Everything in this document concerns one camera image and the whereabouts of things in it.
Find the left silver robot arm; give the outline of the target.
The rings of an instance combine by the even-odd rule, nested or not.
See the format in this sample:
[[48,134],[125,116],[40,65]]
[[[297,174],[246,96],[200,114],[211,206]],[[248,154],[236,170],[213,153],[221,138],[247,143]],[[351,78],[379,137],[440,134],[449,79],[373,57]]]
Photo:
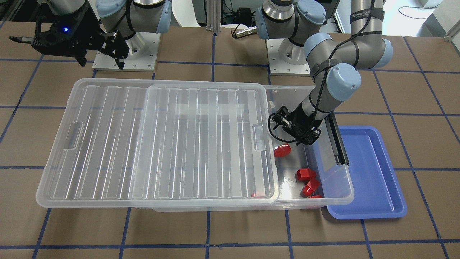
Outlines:
[[320,136],[323,119],[348,100],[362,83],[358,69],[380,68],[393,56],[382,37],[383,0],[351,2],[350,38],[334,41],[319,31],[326,10],[315,0],[266,0],[255,12],[260,39],[286,39],[301,48],[315,88],[295,108],[280,108],[269,116],[275,126],[293,137],[292,143],[311,145]]

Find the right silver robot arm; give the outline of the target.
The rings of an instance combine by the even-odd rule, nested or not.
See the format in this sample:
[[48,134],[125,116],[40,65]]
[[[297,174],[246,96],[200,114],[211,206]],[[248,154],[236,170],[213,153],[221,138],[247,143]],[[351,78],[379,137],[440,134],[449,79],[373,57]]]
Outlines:
[[43,55],[74,58],[93,69],[152,72],[160,35],[170,28],[169,0],[40,0],[34,36],[10,37]]

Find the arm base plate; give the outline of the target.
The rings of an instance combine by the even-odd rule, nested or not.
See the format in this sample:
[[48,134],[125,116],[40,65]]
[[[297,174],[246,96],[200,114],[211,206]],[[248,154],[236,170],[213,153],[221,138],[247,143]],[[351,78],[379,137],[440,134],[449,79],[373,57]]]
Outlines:
[[270,74],[274,76],[310,76],[304,49],[289,39],[266,40]]
[[[161,36],[162,34],[137,32],[135,36],[127,40],[129,54],[124,59],[122,70],[128,72],[154,72]],[[100,52],[97,52],[92,68],[97,71],[120,71],[114,59]]]

